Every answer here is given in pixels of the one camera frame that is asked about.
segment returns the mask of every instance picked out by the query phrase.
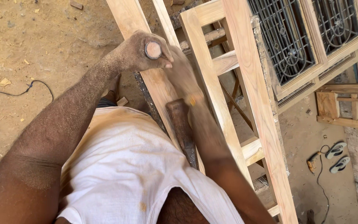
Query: dirt ground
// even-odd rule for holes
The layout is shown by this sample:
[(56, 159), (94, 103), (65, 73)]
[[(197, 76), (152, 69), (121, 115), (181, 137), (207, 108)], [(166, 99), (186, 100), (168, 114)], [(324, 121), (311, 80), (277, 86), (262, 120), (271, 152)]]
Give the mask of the dirt ground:
[[(19, 94), (32, 79), (37, 79), (46, 82), (56, 98), (123, 41), (105, 0), (78, 0), (84, 5), (82, 11), (68, 2), (0, 1), (0, 81), (7, 78), (12, 82), (6, 87), (0, 86), (0, 91)], [(152, 32), (161, 35), (151, 1), (141, 0), (140, 4)], [(230, 75), (221, 78), (228, 89), (233, 88)], [(129, 73), (122, 75), (120, 95), (129, 100), (127, 106), (137, 106), (144, 101)], [(40, 83), (35, 83), (22, 96), (0, 94), (0, 159), (23, 128), (51, 100), (49, 91)], [(306, 114), (307, 109), (313, 114)], [(307, 210), (315, 211), (316, 223), (321, 223), (327, 210), (327, 200), (316, 183), (317, 175), (310, 173), (306, 160), (321, 146), (346, 140), (342, 127), (317, 123), (316, 114), (316, 100), (312, 94), (279, 117), (293, 199), (297, 215), (304, 223)], [(251, 137), (250, 128), (236, 110), (232, 110), (232, 117), (240, 141)], [(329, 168), (337, 159), (323, 157), (320, 183), (330, 205), (326, 223), (357, 224), (358, 205), (352, 166), (348, 164), (344, 171), (331, 174)], [(319, 172), (320, 159), (316, 165)], [(253, 177), (261, 175), (261, 167), (257, 166), (250, 167)]]

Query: slipper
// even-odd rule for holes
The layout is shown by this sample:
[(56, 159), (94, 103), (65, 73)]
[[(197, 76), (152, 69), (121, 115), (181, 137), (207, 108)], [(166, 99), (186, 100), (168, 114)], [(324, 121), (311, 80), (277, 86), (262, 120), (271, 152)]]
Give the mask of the slipper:
[(350, 160), (351, 160), (351, 158), (349, 156), (342, 157), (340, 160), (338, 160), (338, 162), (336, 162), (335, 165), (331, 166), (329, 171), (331, 173), (337, 173), (338, 171), (345, 169), (346, 164), (348, 164), (350, 162)]
[(331, 149), (325, 154), (325, 157), (327, 159), (332, 159), (334, 155), (341, 155), (343, 152), (343, 148), (346, 146), (346, 142), (338, 142), (334, 146), (331, 147)]

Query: metal grill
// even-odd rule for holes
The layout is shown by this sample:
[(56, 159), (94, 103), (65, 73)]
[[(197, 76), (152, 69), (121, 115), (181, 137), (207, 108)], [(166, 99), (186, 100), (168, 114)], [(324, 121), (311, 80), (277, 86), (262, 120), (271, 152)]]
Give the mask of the metal grill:
[(315, 0), (313, 5), (327, 55), (358, 35), (353, 0)]
[(315, 63), (296, 0), (249, 0), (249, 5), (261, 20), (263, 41), (280, 84)]

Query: power cord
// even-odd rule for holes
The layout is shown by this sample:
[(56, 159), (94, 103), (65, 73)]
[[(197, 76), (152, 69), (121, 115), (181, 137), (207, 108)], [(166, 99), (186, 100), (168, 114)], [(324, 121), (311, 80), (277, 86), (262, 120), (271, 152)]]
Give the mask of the power cord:
[(20, 96), (20, 95), (23, 95), (23, 94), (27, 93), (27, 92), (29, 91), (29, 89), (33, 86), (33, 83), (34, 83), (34, 82), (40, 82), (40, 83), (44, 84), (44, 85), (48, 88), (49, 92), (51, 93), (52, 101), (54, 100), (54, 97), (53, 97), (53, 94), (52, 94), (51, 89), (49, 88), (49, 86), (48, 86), (46, 83), (44, 83), (44, 82), (41, 81), (41, 80), (33, 80), (33, 81), (30, 83), (30, 85), (27, 84), (29, 87), (26, 89), (26, 91), (22, 92), (21, 94), (15, 95), (15, 94), (10, 94), (10, 93), (5, 93), (5, 92), (2, 92), (2, 91), (0, 91), (0, 93), (6, 94), (6, 95), (9, 95), (9, 96)]
[[(323, 148), (324, 148), (325, 146), (328, 147), (328, 151), (324, 153), (324, 152), (322, 152), (322, 150), (323, 150)], [(331, 149), (331, 148), (330, 148), (329, 145), (323, 145), (323, 146), (321, 147), (321, 149), (320, 149), (320, 152), (321, 152), (321, 154), (324, 154), (324, 155), (325, 155), (325, 154), (327, 154), (327, 153), (329, 152), (330, 149)], [(324, 194), (324, 196), (325, 196), (326, 199), (327, 199), (327, 212), (326, 212), (326, 214), (325, 214), (325, 216), (324, 216), (323, 221), (321, 222), (321, 224), (323, 224), (323, 223), (325, 223), (325, 220), (326, 220), (327, 215), (328, 215), (328, 211), (329, 211), (329, 200), (328, 200), (327, 195), (325, 194), (325, 191), (324, 191), (323, 186), (321, 186), (320, 183), (319, 183), (319, 178), (320, 178), (320, 175), (321, 175), (321, 173), (322, 173), (322, 171), (323, 171), (323, 160), (321, 159), (321, 154), (320, 154), (321, 170), (320, 170), (319, 176), (317, 177), (317, 185), (319, 185), (319, 186), (321, 187), (321, 189), (323, 190), (323, 194)]]

